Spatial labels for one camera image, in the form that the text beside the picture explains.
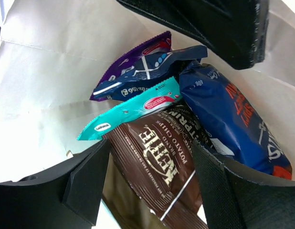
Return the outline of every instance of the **brown chip bag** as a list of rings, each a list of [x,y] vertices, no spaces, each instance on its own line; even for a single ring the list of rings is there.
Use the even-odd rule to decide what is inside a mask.
[[[186,105],[121,124],[105,138],[121,174],[166,226],[206,228],[197,216],[202,202],[191,145],[194,138],[212,144]]]
[[[167,229],[129,186],[109,157],[103,201],[121,229]]]

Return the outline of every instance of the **purple wrapper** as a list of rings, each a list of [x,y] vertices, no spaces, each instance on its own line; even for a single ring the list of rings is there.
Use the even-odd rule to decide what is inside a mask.
[[[108,68],[108,70],[104,73],[103,77],[99,81],[98,85],[103,81],[111,81],[120,77],[120,75],[132,68],[134,62],[139,60],[144,55],[149,55],[156,52],[169,52],[170,50],[171,32],[166,31],[138,45],[137,47],[122,55]],[[94,99],[93,94],[91,94],[90,100],[100,102],[106,100],[106,98]]]

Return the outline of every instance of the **kettle brand logo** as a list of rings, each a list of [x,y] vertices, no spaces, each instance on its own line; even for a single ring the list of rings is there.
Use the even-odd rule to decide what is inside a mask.
[[[111,125],[109,123],[102,123],[102,124],[99,124],[95,127],[95,130],[100,132],[100,131],[104,131],[104,130],[107,130],[111,128]]]
[[[169,151],[157,136],[156,132],[151,130],[147,125],[145,125],[144,128],[147,131],[139,134],[145,148],[143,156],[153,170],[163,176],[163,180],[169,186],[174,176],[178,173],[178,170],[170,157]],[[153,163],[155,162],[151,161],[150,158],[154,159],[157,164],[154,165]]]

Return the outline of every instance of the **white paper bag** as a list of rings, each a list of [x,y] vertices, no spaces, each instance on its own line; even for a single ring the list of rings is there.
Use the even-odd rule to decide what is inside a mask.
[[[295,14],[281,0],[270,2],[263,63],[236,71],[211,51],[202,61],[244,93],[291,161],[295,180]],[[76,137],[112,104],[89,101],[92,90],[119,56],[165,30],[115,0],[15,0],[0,39],[0,182],[94,144]],[[198,44],[172,34],[174,49]]]

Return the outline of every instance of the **blue wrapper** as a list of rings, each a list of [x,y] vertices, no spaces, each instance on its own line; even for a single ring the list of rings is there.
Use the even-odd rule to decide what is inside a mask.
[[[180,74],[179,85],[217,152],[267,174],[274,174],[275,166],[290,166],[256,110],[212,65],[191,62]]]
[[[127,101],[172,76],[178,76],[191,60],[200,61],[204,57],[207,57],[207,48],[202,45],[142,56],[120,77],[101,82],[94,89],[94,99],[107,97]]]

